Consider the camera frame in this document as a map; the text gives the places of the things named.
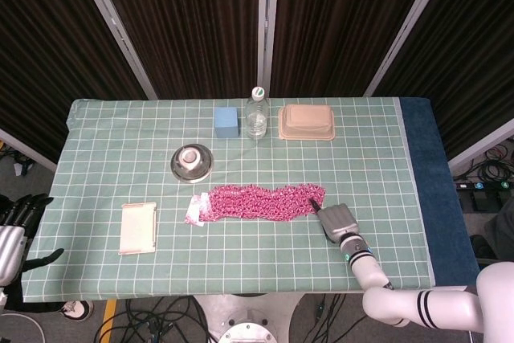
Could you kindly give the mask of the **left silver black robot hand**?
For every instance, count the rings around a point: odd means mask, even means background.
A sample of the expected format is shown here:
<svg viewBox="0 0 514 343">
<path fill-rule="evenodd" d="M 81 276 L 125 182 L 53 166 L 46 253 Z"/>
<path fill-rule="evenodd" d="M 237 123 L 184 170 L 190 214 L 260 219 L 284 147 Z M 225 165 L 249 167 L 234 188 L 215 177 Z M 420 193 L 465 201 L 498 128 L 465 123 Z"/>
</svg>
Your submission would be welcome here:
<svg viewBox="0 0 514 343">
<path fill-rule="evenodd" d="M 53 201 L 48 194 L 28 194 L 17 201 L 1 196 L 1 288 L 18 281 L 23 272 L 47 266 L 64 252 L 58 248 L 43 258 L 28 259 L 46 207 Z"/>
</svg>

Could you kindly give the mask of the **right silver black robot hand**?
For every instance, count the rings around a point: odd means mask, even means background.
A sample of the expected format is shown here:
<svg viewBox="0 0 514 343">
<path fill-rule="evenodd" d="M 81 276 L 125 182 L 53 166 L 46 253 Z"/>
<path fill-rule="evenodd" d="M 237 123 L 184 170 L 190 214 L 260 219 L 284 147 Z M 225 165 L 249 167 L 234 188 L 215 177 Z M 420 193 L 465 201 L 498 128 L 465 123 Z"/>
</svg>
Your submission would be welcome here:
<svg viewBox="0 0 514 343">
<path fill-rule="evenodd" d="M 344 203 L 322 208 L 314 198 L 310 198 L 309 202 L 320 220 L 326 237 L 332 243 L 340 243 L 347 234 L 359 233 L 357 220 Z"/>
</svg>

